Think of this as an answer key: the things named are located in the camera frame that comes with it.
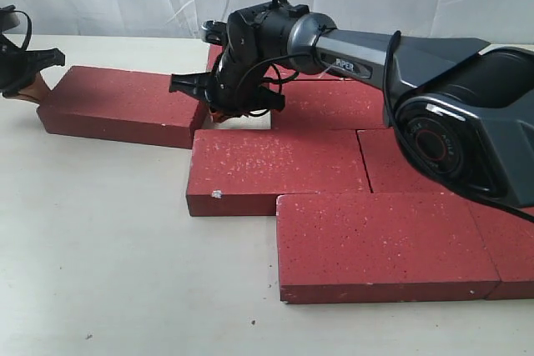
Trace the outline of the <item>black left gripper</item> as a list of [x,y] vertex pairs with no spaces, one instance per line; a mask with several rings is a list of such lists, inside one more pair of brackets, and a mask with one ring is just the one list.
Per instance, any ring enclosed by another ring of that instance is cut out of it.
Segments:
[[58,48],[27,50],[1,35],[1,94],[8,100],[41,104],[51,93],[42,70],[65,65]]

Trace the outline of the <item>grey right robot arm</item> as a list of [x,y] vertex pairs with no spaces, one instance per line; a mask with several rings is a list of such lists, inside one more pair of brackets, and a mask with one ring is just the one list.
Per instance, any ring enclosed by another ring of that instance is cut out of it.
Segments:
[[305,5],[264,3],[202,27],[223,52],[206,73],[173,75],[171,92],[220,119],[279,111],[282,79],[327,73],[380,91],[386,126],[409,163],[464,198],[533,204],[533,53],[478,38],[342,30]]

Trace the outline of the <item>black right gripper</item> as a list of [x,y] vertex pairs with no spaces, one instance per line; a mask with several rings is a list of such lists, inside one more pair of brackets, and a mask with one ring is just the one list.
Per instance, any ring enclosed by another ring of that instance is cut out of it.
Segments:
[[273,63],[263,54],[257,40],[259,12],[242,9],[229,15],[228,43],[205,73],[173,74],[170,93],[183,93],[209,107],[213,123],[229,118],[258,117],[264,112],[281,111],[285,96],[264,82]]

